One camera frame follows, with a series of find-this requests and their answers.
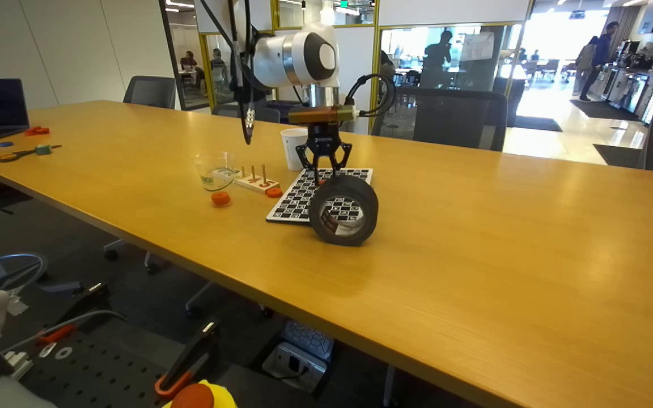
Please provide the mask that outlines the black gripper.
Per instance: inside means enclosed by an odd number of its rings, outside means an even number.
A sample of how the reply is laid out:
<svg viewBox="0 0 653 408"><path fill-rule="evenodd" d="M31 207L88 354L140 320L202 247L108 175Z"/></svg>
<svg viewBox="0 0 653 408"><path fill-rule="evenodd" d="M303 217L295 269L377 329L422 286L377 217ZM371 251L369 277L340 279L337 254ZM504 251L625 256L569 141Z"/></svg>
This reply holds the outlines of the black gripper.
<svg viewBox="0 0 653 408"><path fill-rule="evenodd" d="M296 147L298 160L311 169L312 183L320 185L320 157L331 164L331 176L340 176L348 160L352 145L340 141L340 130L328 123L307 124L307 137Z"/></svg>

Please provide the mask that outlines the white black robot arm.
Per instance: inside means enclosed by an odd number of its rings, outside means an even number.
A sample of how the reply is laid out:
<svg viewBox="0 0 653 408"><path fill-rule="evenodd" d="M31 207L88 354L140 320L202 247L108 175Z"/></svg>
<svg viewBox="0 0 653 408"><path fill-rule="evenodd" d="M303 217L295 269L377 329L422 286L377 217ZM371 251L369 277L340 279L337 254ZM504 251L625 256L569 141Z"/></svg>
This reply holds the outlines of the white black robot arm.
<svg viewBox="0 0 653 408"><path fill-rule="evenodd" d="M255 102L268 88L326 84L335 74L335 45L322 32L260 34L251 23L250 0L227 0L227 21L219 21L209 0L199 0L211 23L232 47L232 90L238 105L241 132L251 142ZM303 124L307 135L295 147L298 164L320 179L326 158L337 175L352 154L340 141L341 111L337 106L303 106L286 115Z"/></svg>

